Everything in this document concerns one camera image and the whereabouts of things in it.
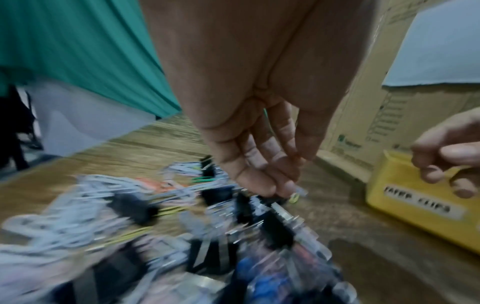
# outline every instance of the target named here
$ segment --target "teal fabric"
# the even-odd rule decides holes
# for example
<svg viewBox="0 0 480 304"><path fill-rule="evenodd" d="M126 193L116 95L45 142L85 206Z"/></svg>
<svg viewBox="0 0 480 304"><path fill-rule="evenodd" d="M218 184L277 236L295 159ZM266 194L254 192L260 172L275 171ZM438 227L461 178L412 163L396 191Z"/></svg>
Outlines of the teal fabric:
<svg viewBox="0 0 480 304"><path fill-rule="evenodd" d="M0 85L32 75L161 117L180 110L137 0L1 0Z"/></svg>

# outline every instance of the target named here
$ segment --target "yellow container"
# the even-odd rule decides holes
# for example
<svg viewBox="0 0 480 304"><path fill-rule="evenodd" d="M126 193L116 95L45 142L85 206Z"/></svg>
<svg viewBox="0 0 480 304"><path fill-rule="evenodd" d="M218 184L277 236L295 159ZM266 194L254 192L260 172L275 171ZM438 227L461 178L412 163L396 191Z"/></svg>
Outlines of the yellow container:
<svg viewBox="0 0 480 304"><path fill-rule="evenodd" d="M480 253L480 198L456 197L448 179L428 184L411 163L411 156L384 151L367 185L372 207Z"/></svg>

